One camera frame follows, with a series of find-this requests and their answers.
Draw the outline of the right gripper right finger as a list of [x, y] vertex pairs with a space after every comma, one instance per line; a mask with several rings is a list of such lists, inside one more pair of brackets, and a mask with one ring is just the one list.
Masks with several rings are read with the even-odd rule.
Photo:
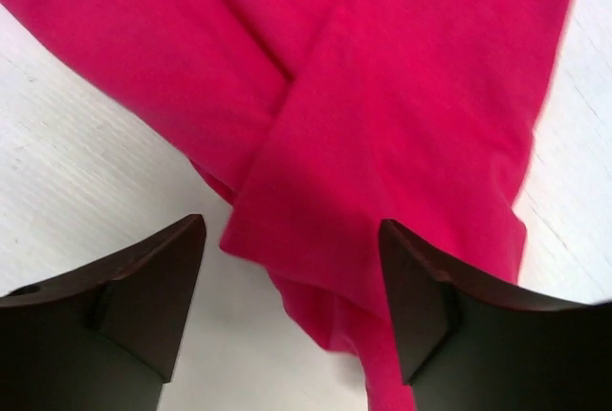
[[611, 305], [500, 280], [396, 221], [379, 229], [404, 384], [420, 410], [607, 410]]

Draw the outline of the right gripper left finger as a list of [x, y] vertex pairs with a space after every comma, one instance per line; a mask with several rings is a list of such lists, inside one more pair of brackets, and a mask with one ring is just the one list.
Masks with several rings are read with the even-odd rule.
[[5, 410], [154, 410], [172, 380], [207, 229], [190, 214], [1, 299]]

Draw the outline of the pink t-shirt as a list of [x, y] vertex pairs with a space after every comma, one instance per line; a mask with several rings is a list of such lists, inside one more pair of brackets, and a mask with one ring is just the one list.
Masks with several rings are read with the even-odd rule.
[[378, 229], [394, 219], [515, 282], [513, 205], [571, 0], [1, 0], [177, 147], [373, 410], [410, 410]]

